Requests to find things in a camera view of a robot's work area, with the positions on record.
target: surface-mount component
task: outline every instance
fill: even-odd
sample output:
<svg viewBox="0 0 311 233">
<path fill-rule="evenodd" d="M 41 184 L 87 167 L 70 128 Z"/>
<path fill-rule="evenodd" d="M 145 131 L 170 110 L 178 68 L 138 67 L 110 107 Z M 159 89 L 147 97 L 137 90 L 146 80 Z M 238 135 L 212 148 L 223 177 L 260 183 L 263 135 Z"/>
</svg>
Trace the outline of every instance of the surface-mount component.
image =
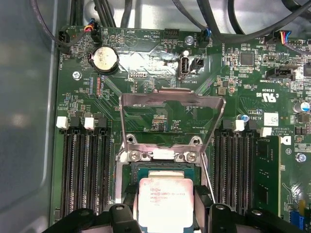
<svg viewBox="0 0 311 233">
<path fill-rule="evenodd" d="M 68 118 L 66 116 L 58 116 L 56 120 L 56 127 L 62 130 L 67 130 L 69 127 Z"/>
<path fill-rule="evenodd" d="M 240 64 L 241 66 L 253 66 L 254 65 L 254 54 L 252 52 L 241 52 Z"/>
<path fill-rule="evenodd" d="M 293 106 L 293 110 L 296 113 L 305 113 L 309 111 L 310 104 L 308 102 L 297 102 Z"/>
<path fill-rule="evenodd" d="M 300 123 L 310 123 L 310 115 L 309 114 L 298 114 L 297 121 Z"/>
<path fill-rule="evenodd" d="M 100 74 L 109 75 L 118 71 L 119 56 L 111 47 L 103 46 L 93 50 L 88 56 L 89 63 Z"/>
<path fill-rule="evenodd" d="M 311 64 L 310 63 L 303 65 L 303 76 L 311 77 Z"/>
</svg>

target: integrated circuit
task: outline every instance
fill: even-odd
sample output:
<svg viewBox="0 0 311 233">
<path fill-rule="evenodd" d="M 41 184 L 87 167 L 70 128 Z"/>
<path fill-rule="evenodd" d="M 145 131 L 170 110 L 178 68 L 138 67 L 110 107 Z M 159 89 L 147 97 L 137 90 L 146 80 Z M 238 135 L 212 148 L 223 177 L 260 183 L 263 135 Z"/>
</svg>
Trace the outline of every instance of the integrated circuit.
<svg viewBox="0 0 311 233">
<path fill-rule="evenodd" d="M 253 66 L 254 65 L 254 54 L 252 52 L 241 52 L 240 53 L 240 64 L 241 66 Z"/>
</svg>

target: capacitor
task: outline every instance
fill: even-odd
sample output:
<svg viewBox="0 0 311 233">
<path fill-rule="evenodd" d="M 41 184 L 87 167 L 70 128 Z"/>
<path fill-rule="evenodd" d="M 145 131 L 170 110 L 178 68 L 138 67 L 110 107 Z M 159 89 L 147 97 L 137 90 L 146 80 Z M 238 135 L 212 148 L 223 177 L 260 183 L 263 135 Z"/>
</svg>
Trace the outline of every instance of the capacitor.
<svg viewBox="0 0 311 233">
<path fill-rule="evenodd" d="M 237 120 L 243 120 L 245 123 L 249 121 L 248 115 L 238 115 Z"/>
<path fill-rule="evenodd" d="M 298 102 L 295 103 L 295 105 L 293 106 L 293 110 L 296 113 L 303 113 L 303 112 L 307 112 L 310 109 L 310 105 L 307 102 Z"/>
<path fill-rule="evenodd" d="M 93 50 L 88 56 L 88 62 L 103 75 L 113 74 L 119 69 L 118 53 L 108 46 Z"/>
</svg>

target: chip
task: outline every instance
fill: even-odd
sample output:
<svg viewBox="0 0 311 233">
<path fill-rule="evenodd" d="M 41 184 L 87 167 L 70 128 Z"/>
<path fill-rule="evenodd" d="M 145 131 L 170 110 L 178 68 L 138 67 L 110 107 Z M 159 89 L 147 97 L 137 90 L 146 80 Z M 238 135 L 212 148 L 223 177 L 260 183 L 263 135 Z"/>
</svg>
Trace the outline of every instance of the chip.
<svg viewBox="0 0 311 233">
<path fill-rule="evenodd" d="M 303 65 L 303 76 L 311 77 L 311 64 L 310 63 Z"/>
<path fill-rule="evenodd" d="M 240 63 L 242 66 L 253 66 L 254 54 L 252 52 L 241 52 Z"/>
<path fill-rule="evenodd" d="M 227 88 L 224 86 L 220 86 L 218 87 L 218 95 L 220 96 L 224 96 L 227 93 Z"/>
</svg>

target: cable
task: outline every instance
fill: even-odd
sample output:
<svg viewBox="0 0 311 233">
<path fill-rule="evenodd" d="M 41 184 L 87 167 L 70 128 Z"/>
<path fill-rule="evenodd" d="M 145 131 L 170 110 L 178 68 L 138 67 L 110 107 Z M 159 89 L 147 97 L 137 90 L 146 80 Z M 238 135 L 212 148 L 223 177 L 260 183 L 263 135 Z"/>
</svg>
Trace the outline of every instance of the cable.
<svg viewBox="0 0 311 233">
<path fill-rule="evenodd" d="M 108 0 L 102 0 L 102 4 L 103 4 L 104 11 L 106 12 L 106 16 L 107 16 L 110 27 L 116 28 L 117 26 L 116 26 L 115 20 L 113 19 L 113 15 L 112 15 Z"/>
<path fill-rule="evenodd" d="M 83 1 L 82 0 L 76 0 L 76 23 L 78 26 L 83 25 Z"/>
<path fill-rule="evenodd" d="M 228 0 L 228 16 L 231 26 L 236 34 L 245 35 L 241 29 L 234 10 L 234 0 Z"/>
<path fill-rule="evenodd" d="M 76 0 L 71 0 L 70 2 L 70 15 L 69 15 L 69 25 L 76 24 Z"/>
<path fill-rule="evenodd" d="M 57 39 L 57 38 L 51 33 L 51 31 L 49 30 L 49 28 L 48 28 L 47 25 L 45 24 L 44 19 L 43 19 L 41 13 L 40 13 L 37 0 L 31 0 L 31 7 L 32 7 L 32 9 L 33 9 L 33 11 L 34 11 L 34 14 L 35 14 L 35 16 L 36 16 L 38 22 L 41 24 L 44 33 L 45 33 L 51 40 L 53 40 L 56 44 L 58 44 L 58 45 L 60 45 L 60 46 L 63 46 L 63 47 L 71 47 L 71 46 L 75 45 L 76 43 L 78 43 L 78 41 L 79 41 L 80 39 L 82 39 L 82 38 L 86 35 L 86 32 L 85 32 L 85 31 L 82 31 L 82 32 L 80 32 L 73 40 L 71 40 L 69 43 L 65 43 L 65 42 L 60 41 L 59 39 Z"/>
<path fill-rule="evenodd" d="M 214 37 L 218 40 L 220 40 L 223 43 L 243 43 L 252 39 L 255 39 L 257 37 L 264 36 L 266 34 L 269 34 L 273 31 L 277 31 L 278 29 L 284 27 L 288 23 L 292 22 L 295 18 L 297 18 L 299 15 L 301 15 L 304 11 L 306 11 L 309 7 L 311 7 L 311 0 L 309 0 L 307 3 L 305 3 L 302 7 L 300 7 L 297 11 L 294 13 L 288 15 L 281 21 L 265 28 L 260 31 L 247 34 L 247 35 L 223 35 L 220 33 L 219 28 L 217 26 L 217 23 L 215 21 L 213 11 L 210 7 L 208 0 L 197 0 L 197 3 L 199 5 L 199 8 L 202 12 L 203 18 L 206 21 L 208 27 L 211 29 Z"/>
<path fill-rule="evenodd" d="M 297 52 L 300 55 L 305 55 L 305 56 L 311 55 L 311 52 L 309 52 L 309 51 L 303 51 L 303 50 L 297 49 L 294 46 L 288 44 L 288 36 L 291 34 L 291 31 L 289 31 L 287 33 L 280 31 L 280 33 L 281 33 L 281 42 L 286 48 L 288 48 L 294 52 Z"/>
<path fill-rule="evenodd" d="M 100 0 L 94 0 L 96 11 L 98 13 L 99 19 L 101 20 L 102 26 L 103 27 L 109 27 L 108 26 L 108 21 L 105 17 L 105 11 L 103 9 L 102 3 Z"/>
<path fill-rule="evenodd" d="M 190 13 L 186 10 L 186 8 L 183 6 L 183 4 L 180 2 L 180 0 L 172 0 L 174 5 L 177 7 L 177 9 L 182 13 L 191 23 L 193 23 L 195 26 L 197 26 L 202 31 L 206 30 L 206 26 L 203 26 L 201 23 L 199 23 L 195 18 L 193 18 Z"/>
<path fill-rule="evenodd" d="M 121 28 L 127 28 L 130 21 L 130 15 L 132 11 L 133 0 L 125 0 L 124 13 L 121 19 Z"/>
<path fill-rule="evenodd" d="M 298 10 L 301 7 L 301 5 L 298 4 L 295 0 L 282 0 L 282 3 L 291 12 L 295 12 L 296 10 Z M 304 13 L 302 13 L 300 15 L 300 17 L 302 17 L 302 18 L 308 20 L 309 22 L 311 22 L 311 12 L 309 10 L 305 11 Z"/>
</svg>

